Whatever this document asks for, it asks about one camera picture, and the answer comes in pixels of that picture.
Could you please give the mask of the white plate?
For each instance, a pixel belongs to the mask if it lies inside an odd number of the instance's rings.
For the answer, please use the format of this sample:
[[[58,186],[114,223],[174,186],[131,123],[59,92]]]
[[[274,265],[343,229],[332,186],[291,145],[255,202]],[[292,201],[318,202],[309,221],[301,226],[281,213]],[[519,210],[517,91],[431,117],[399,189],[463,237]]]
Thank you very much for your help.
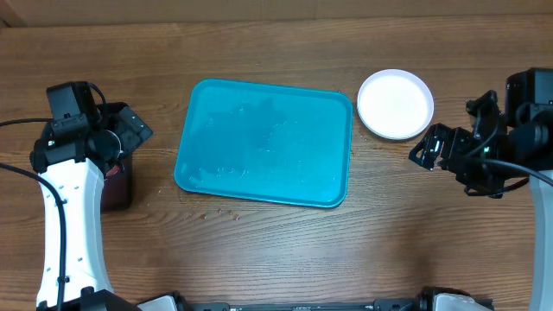
[[[363,125],[387,139],[409,140],[429,126],[435,102],[427,85],[413,73],[385,69],[361,85],[357,111]]]

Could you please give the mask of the green and red sponge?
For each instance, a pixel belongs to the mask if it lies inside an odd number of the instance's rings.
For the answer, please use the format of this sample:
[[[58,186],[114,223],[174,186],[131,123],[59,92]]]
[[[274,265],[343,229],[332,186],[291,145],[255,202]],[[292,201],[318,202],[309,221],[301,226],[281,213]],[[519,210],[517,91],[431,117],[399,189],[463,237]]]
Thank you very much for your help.
[[[111,177],[113,175],[117,175],[120,172],[120,167],[118,165],[111,168],[105,175],[106,178]]]

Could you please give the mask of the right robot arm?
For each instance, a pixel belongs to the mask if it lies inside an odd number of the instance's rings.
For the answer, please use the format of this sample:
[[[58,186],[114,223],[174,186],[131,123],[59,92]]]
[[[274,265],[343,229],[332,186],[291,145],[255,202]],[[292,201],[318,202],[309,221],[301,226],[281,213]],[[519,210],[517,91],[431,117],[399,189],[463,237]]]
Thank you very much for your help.
[[[531,310],[552,308],[552,71],[533,67],[505,82],[505,106],[490,90],[466,102],[471,130],[433,124],[409,158],[454,174],[472,197],[531,189],[535,246]]]

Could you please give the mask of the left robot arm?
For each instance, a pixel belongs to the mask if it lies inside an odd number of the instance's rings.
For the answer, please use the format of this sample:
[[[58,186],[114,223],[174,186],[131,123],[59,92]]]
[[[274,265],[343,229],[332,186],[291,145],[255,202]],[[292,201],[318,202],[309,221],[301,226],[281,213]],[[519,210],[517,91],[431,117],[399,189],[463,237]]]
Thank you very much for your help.
[[[130,196],[130,155],[152,130],[125,103],[53,104],[29,158],[41,185],[45,257],[39,310],[182,310],[177,293],[139,304],[117,296],[102,245],[103,190]]]

